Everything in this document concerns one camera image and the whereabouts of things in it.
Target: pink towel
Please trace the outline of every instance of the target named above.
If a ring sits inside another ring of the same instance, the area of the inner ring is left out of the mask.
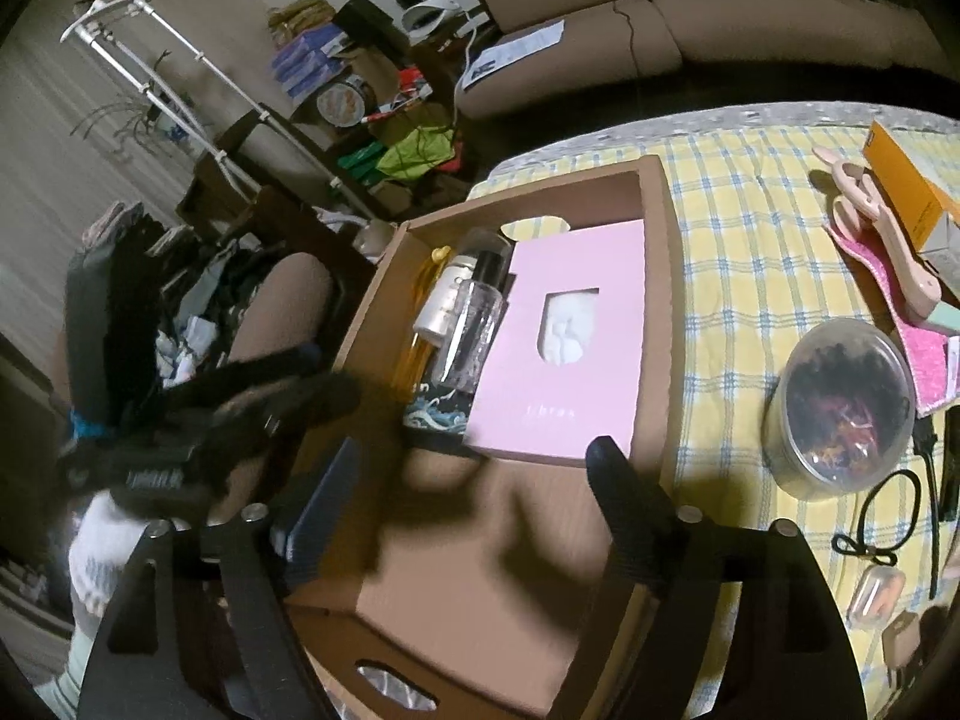
[[[917,413],[925,416],[947,405],[947,336],[910,324],[904,293],[899,288],[894,266],[880,235],[870,229],[863,233],[860,240],[852,241],[833,227],[827,228],[827,232],[841,250],[867,266],[867,270],[880,285],[883,299],[887,301],[896,331],[904,346],[907,365],[913,375],[913,384],[917,391]],[[952,389],[955,394],[956,382]]]

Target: checkered cloth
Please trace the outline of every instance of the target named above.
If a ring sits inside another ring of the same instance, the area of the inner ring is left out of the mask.
[[[830,146],[862,163],[866,134],[859,127],[757,127],[685,135],[565,157],[491,178],[472,192],[483,196],[642,154],[661,158],[685,255],[686,370],[677,503],[695,504],[728,525],[766,529],[777,517],[795,520],[844,615],[868,564],[835,554],[830,539],[856,531],[864,494],[808,504],[781,491],[764,466],[761,425],[787,357],[808,330],[832,317],[865,319],[888,332],[893,327],[866,269],[845,261],[824,231],[827,200],[836,191],[812,154],[813,146]],[[960,194],[960,137],[920,132],[904,137],[928,156],[954,196]],[[934,419],[942,436],[943,414]],[[936,461],[939,479],[942,442]],[[925,480],[923,461],[910,452],[901,466]],[[867,520],[870,543],[892,544],[905,535],[912,495],[912,485],[899,477],[877,496]],[[899,551],[907,584],[896,613],[923,610],[929,603],[925,484],[923,496],[917,530]],[[942,559],[952,536],[952,525],[941,527]],[[955,589],[951,581],[941,583],[938,601],[947,603]],[[688,708],[691,716],[709,709],[716,695],[736,617],[735,587],[728,589],[721,608]],[[850,637],[873,716],[891,697],[880,631],[851,631]]]

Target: round transparent container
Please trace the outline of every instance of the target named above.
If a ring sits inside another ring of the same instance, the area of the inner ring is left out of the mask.
[[[915,410],[913,381],[890,339],[858,319],[831,319],[800,339],[776,385],[767,464],[800,500],[868,490],[904,454]]]

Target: pink box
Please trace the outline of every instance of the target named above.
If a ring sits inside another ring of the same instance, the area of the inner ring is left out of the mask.
[[[582,466],[589,442],[612,436],[630,457],[643,346],[643,220],[518,242],[510,273],[515,281],[464,443],[498,458]],[[593,290],[593,332],[582,357],[546,362],[538,344],[547,298]]]

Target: box cutout window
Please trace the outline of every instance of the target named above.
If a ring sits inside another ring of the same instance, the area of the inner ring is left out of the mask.
[[[500,232],[511,241],[531,241],[568,232],[570,224],[561,217],[531,217],[508,221]]]
[[[357,672],[381,696],[413,712],[435,712],[437,699],[413,685],[405,677],[376,661],[357,661]]]
[[[544,300],[536,351],[550,365],[571,365],[580,360],[593,340],[598,288],[551,293]]]

